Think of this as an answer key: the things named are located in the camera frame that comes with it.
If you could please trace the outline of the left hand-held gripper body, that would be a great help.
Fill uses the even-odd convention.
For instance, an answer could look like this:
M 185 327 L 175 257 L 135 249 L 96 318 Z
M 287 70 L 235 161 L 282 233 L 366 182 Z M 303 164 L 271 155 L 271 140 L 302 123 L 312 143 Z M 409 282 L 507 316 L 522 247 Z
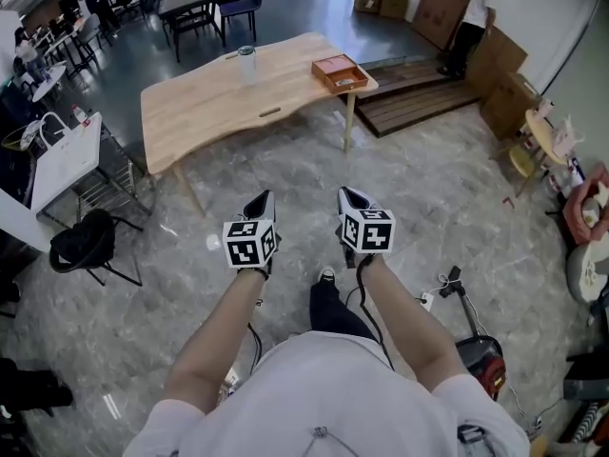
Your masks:
M 267 279 L 281 242 L 276 230 L 275 195 L 264 190 L 223 226 L 223 247 L 230 268 L 253 269 Z

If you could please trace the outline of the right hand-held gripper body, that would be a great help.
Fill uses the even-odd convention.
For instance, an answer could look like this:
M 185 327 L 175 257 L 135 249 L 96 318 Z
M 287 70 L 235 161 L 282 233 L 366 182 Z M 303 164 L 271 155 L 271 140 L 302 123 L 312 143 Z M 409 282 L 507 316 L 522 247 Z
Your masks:
M 393 212 L 383 209 L 370 195 L 350 187 L 338 191 L 340 226 L 337 235 L 348 268 L 357 266 L 357 256 L 390 253 L 396 232 Z

